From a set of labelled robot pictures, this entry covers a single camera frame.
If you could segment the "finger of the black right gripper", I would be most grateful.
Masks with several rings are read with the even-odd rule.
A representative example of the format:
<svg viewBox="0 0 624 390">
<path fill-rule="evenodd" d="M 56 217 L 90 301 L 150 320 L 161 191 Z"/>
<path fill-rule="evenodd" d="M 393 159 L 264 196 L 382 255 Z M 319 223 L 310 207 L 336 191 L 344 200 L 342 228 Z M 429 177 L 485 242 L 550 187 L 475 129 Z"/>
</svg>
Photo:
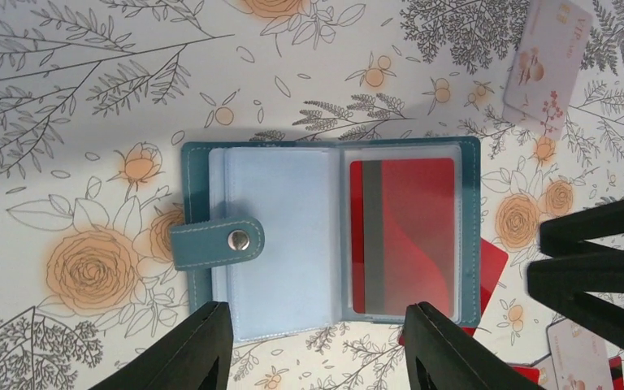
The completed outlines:
<svg viewBox="0 0 624 390">
<path fill-rule="evenodd" d="M 532 262 L 526 288 L 540 304 L 624 350 L 624 309 L 597 296 L 624 293 L 624 251 Z"/>
<path fill-rule="evenodd" d="M 624 199 L 596 206 L 539 226 L 539 250 L 552 258 L 610 251 L 593 239 L 624 234 Z"/>
</svg>

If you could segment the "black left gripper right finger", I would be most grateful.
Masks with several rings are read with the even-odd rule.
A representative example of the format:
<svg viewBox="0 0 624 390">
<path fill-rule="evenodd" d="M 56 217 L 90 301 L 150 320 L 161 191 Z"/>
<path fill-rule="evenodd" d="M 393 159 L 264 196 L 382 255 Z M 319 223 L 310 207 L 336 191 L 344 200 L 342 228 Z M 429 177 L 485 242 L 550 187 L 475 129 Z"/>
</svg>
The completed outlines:
<svg viewBox="0 0 624 390">
<path fill-rule="evenodd" d="M 409 305 L 403 327 L 412 389 L 539 389 L 428 302 Z"/>
</svg>

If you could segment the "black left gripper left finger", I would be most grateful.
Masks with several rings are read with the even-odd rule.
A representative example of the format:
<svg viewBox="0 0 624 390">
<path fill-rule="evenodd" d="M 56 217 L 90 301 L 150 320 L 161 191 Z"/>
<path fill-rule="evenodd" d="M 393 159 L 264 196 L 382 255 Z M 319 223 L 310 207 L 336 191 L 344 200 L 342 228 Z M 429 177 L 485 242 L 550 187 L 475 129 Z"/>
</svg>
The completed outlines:
<svg viewBox="0 0 624 390">
<path fill-rule="evenodd" d="M 208 301 L 122 369 L 102 389 L 225 389 L 232 361 L 228 303 Z"/>
</svg>

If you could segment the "blue leather card holder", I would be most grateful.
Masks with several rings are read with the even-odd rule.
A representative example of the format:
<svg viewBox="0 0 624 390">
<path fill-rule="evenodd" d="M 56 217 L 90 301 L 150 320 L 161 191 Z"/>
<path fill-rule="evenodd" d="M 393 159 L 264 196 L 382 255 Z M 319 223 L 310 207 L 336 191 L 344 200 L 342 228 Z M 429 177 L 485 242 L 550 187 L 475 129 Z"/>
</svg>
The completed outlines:
<svg viewBox="0 0 624 390">
<path fill-rule="evenodd" d="M 472 136 L 373 141 L 189 142 L 181 149 L 184 224 L 169 237 L 191 310 L 229 305 L 237 341 L 341 321 L 402 323 L 351 306 L 349 165 L 451 158 L 456 233 L 480 241 L 480 143 Z"/>
</svg>

